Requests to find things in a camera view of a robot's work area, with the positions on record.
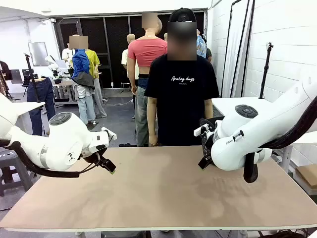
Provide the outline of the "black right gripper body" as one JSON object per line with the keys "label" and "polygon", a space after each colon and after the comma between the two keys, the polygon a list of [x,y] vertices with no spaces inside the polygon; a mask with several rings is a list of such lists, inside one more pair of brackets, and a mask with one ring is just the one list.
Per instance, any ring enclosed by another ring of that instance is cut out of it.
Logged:
{"label": "black right gripper body", "polygon": [[202,141],[202,147],[203,147],[203,155],[204,158],[207,159],[208,161],[211,161],[211,148],[213,146],[213,136],[214,132],[213,131],[205,131],[201,135],[201,141]]}

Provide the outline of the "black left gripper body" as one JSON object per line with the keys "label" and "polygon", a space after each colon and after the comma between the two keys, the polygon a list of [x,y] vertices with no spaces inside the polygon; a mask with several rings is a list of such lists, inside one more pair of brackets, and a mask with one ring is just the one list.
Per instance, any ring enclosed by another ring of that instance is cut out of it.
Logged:
{"label": "black left gripper body", "polygon": [[103,166],[103,165],[107,164],[107,159],[103,156],[106,150],[107,150],[107,148],[104,148],[102,150],[99,150],[99,151],[91,154],[88,157],[85,157],[85,158],[83,157],[83,159],[89,164]]}

